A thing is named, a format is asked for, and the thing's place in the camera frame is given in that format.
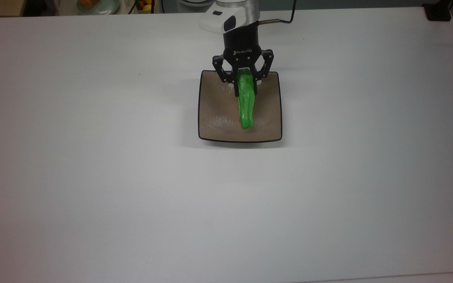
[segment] black mount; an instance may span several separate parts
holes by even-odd
[[[436,4],[423,4],[427,19],[432,22],[449,22],[452,18],[449,8],[452,1],[440,0]]]
[[[272,50],[261,50],[258,44],[258,22],[240,27],[223,34],[225,50],[223,55],[212,57],[212,66],[222,82],[234,84],[235,96],[239,96],[237,73],[240,68],[249,68],[253,75],[253,88],[257,94],[257,81],[268,76],[274,59]],[[255,63],[262,56],[265,61],[261,70],[257,70]],[[232,66],[231,72],[225,72],[223,61]]]

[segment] white tabletop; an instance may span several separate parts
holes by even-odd
[[[453,272],[453,22],[261,26],[284,136],[224,145],[197,136],[199,17],[0,18],[0,282]]]

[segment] gripper logo text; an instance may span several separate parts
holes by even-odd
[[[253,52],[253,50],[234,51],[234,55],[248,52]]]

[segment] brown plate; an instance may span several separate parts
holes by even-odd
[[[279,74],[270,72],[258,85],[253,108],[253,127],[243,129],[234,88],[218,74],[204,70],[198,98],[198,136],[228,143],[266,143],[282,138],[282,107]]]

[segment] black cable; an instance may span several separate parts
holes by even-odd
[[[293,22],[293,18],[295,17],[295,9],[296,9],[296,0],[293,0],[293,11],[291,12],[291,19],[289,21],[284,21],[284,20],[280,20],[278,18],[273,18],[272,20],[259,21],[258,25],[274,24],[274,23],[291,24]]]
[[[291,24],[293,22],[293,17],[295,17],[295,8],[296,8],[296,0],[293,0],[293,11],[291,12],[291,20],[289,20],[289,22],[280,20],[280,22],[285,23],[285,24]]]
[[[137,0],[134,1],[134,5],[133,5],[133,7],[131,8],[131,11],[129,12],[129,15],[132,13],[132,11],[133,11],[133,9],[134,9],[134,7],[135,7],[136,4],[137,4]]]

